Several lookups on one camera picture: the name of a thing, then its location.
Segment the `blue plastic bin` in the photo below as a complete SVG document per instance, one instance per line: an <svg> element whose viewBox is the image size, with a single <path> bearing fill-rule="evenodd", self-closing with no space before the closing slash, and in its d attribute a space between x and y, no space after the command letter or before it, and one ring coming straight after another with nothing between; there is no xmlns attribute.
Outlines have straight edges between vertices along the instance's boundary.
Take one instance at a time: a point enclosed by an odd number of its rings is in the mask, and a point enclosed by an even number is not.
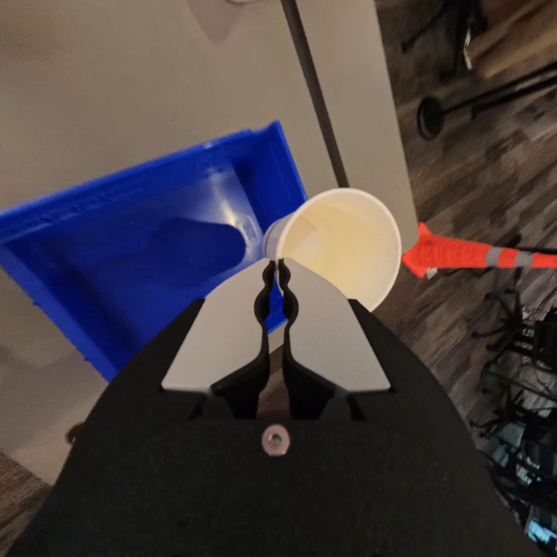
<svg viewBox="0 0 557 557"><path fill-rule="evenodd" d="M274 121L2 211L1 266L111 381L306 200Z"/></svg>

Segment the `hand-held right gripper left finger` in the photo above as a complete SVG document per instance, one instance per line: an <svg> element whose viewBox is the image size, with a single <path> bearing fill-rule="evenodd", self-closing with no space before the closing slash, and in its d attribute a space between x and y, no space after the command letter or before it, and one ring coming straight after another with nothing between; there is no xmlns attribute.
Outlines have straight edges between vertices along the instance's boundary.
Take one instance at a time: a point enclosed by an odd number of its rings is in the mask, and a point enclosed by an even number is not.
<svg viewBox="0 0 557 557"><path fill-rule="evenodd" d="M224 399L254 419L270 376L268 331L275 261L260 260L218 285L201 304L162 389Z"/></svg>

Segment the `orange traffic cone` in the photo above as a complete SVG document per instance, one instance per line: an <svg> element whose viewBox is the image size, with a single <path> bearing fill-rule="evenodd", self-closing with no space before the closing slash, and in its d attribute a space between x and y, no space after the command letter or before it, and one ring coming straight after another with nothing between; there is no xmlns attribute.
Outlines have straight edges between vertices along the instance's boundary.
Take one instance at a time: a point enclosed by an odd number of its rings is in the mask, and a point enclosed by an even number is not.
<svg viewBox="0 0 557 557"><path fill-rule="evenodd" d="M432 268L556 268L555 254L438 236L423 222L418 223L418 234L418 241L402 254L401 262L419 278Z"/></svg>

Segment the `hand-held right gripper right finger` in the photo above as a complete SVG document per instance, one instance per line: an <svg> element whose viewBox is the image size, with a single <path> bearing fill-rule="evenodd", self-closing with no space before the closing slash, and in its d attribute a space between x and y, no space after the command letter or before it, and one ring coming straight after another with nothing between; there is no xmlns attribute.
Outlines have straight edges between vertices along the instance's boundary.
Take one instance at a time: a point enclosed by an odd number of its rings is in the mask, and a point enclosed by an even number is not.
<svg viewBox="0 0 557 557"><path fill-rule="evenodd" d="M278 263L283 378L290 414L317 420L333 399L386 393L391 383L351 303L332 283L291 258Z"/></svg>

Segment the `green-banded white paper cup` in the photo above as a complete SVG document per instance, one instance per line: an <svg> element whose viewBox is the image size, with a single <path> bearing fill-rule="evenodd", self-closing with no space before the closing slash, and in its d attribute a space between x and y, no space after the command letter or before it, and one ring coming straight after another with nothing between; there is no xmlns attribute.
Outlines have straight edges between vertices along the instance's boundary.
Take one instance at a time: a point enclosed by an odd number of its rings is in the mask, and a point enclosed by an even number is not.
<svg viewBox="0 0 557 557"><path fill-rule="evenodd" d="M276 220L262 240L264 258L291 258L374 311L398 276L402 242L392 213L353 188L324 191Z"/></svg>

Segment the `black round-base floor stand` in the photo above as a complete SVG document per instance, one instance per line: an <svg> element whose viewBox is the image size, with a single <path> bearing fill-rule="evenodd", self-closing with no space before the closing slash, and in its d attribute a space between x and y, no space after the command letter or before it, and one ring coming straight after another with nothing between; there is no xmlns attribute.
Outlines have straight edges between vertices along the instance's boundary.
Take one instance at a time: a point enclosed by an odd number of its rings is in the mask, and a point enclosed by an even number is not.
<svg viewBox="0 0 557 557"><path fill-rule="evenodd" d="M449 115L468 110L470 120L537 93L547 93L556 88L556 61L504 85L475 97L462 100L452 106L444 106L433 96L425 97L416 112L417 130L420 136L431 141L441 134Z"/></svg>

